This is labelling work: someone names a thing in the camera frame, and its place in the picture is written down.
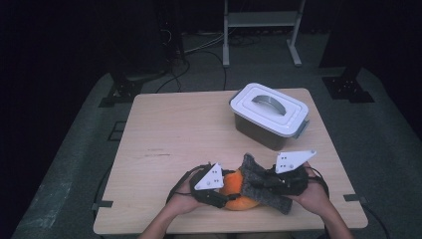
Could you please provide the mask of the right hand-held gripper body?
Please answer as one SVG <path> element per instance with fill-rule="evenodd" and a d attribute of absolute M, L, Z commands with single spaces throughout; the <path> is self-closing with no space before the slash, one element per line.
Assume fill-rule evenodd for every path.
<path fill-rule="evenodd" d="M 304 163 L 316 154 L 315 150 L 279 152 L 273 166 L 278 176 L 270 176 L 270 179 L 280 179 L 282 185 L 271 187 L 270 190 L 281 195 L 300 195 L 308 187 L 309 181 Z"/>

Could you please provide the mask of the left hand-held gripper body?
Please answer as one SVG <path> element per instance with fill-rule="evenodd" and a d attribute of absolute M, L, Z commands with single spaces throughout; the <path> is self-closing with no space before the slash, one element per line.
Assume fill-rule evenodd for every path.
<path fill-rule="evenodd" d="M 223 169 L 219 163 L 206 164 L 190 179 L 190 193 L 200 203 L 223 208 L 229 197 L 221 194 L 224 186 Z"/>

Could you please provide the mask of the orange plush toy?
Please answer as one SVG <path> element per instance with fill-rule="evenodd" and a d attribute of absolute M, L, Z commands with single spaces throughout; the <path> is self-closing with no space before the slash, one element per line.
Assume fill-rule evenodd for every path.
<path fill-rule="evenodd" d="M 225 208 L 234 211 L 249 210 L 259 205 L 259 202 L 241 194 L 243 175 L 240 169 L 228 173 L 223 179 L 224 186 L 219 190 L 223 195 L 238 194 L 234 200 L 229 200 Z"/>

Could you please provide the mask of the grey fuzzy sock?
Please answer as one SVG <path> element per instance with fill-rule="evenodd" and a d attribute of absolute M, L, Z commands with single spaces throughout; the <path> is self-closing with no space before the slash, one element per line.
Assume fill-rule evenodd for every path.
<path fill-rule="evenodd" d="M 293 200 L 282 195 L 276 195 L 269 188 L 264 187 L 264 182 L 269 178 L 269 174 L 263 166 L 256 162 L 252 154 L 244 154 L 240 171 L 243 176 L 240 192 L 242 196 L 273 207 L 282 214 L 290 213 Z"/>

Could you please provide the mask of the brown transparent storage box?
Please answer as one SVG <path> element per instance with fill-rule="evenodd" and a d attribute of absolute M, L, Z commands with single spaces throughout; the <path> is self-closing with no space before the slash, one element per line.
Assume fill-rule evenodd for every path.
<path fill-rule="evenodd" d="M 289 139 L 300 137 L 310 123 L 307 114 L 234 116 L 236 130 L 271 150 L 281 150 Z"/>

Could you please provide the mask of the grey lidded plastic container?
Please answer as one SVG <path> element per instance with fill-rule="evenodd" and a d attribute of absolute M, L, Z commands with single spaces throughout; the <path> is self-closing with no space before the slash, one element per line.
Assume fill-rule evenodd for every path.
<path fill-rule="evenodd" d="M 242 120 L 277 136 L 297 138 L 309 124 L 305 103 L 257 83 L 240 90 L 229 105 Z"/>

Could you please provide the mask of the person's right hand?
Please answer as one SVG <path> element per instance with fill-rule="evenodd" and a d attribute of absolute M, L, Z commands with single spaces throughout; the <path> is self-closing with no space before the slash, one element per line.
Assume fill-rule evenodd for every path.
<path fill-rule="evenodd" d="M 317 175 L 311 169 L 308 162 L 304 163 L 304 168 L 310 177 L 308 187 L 302 194 L 289 195 L 289 198 L 296 201 L 308 212 L 318 215 L 321 218 L 327 218 L 332 212 L 332 204 L 322 185 L 315 180 Z"/>

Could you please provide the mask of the black tape tab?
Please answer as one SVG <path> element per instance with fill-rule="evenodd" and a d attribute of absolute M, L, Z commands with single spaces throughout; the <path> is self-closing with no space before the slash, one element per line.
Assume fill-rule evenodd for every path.
<path fill-rule="evenodd" d="M 112 201 L 99 201 L 99 202 L 94 202 L 92 205 L 92 211 L 98 211 L 101 207 L 105 207 L 105 208 L 111 208 L 112 207 Z"/>
<path fill-rule="evenodd" d="M 359 196 L 357 194 L 344 194 L 343 198 L 346 202 L 357 201 L 361 204 L 366 204 L 368 202 L 364 196 Z"/>

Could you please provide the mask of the black stand base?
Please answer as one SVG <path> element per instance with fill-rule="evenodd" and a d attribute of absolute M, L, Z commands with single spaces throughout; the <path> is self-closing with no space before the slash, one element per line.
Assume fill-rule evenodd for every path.
<path fill-rule="evenodd" d="M 132 103 L 134 98 L 140 94 L 143 87 L 142 79 L 129 79 L 125 74 L 110 73 L 112 85 L 102 98 L 100 108 L 112 108 L 116 104 Z"/>
<path fill-rule="evenodd" d="M 334 100 L 348 100 L 353 104 L 373 103 L 374 99 L 357 81 L 360 67 L 346 67 L 341 75 L 323 77 L 322 81 Z"/>

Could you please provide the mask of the dark equipment stand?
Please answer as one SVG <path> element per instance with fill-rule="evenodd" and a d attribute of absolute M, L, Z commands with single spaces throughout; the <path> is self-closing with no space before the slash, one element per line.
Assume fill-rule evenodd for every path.
<path fill-rule="evenodd" d="M 155 0 L 155 8 L 159 29 L 167 36 L 166 51 L 171 57 L 178 58 L 185 63 L 180 0 Z"/>

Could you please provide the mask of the white metal stand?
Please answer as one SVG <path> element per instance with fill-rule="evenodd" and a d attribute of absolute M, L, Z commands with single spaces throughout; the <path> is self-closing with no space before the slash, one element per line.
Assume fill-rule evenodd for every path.
<path fill-rule="evenodd" d="M 300 67 L 303 63 L 296 48 L 302 18 L 307 0 L 300 0 L 296 11 L 271 11 L 271 12 L 230 12 L 229 0 L 224 0 L 223 20 L 223 46 L 222 64 L 230 66 L 229 30 L 235 28 L 259 28 L 259 27 L 292 27 L 293 33 L 287 40 L 287 47 L 293 63 Z"/>

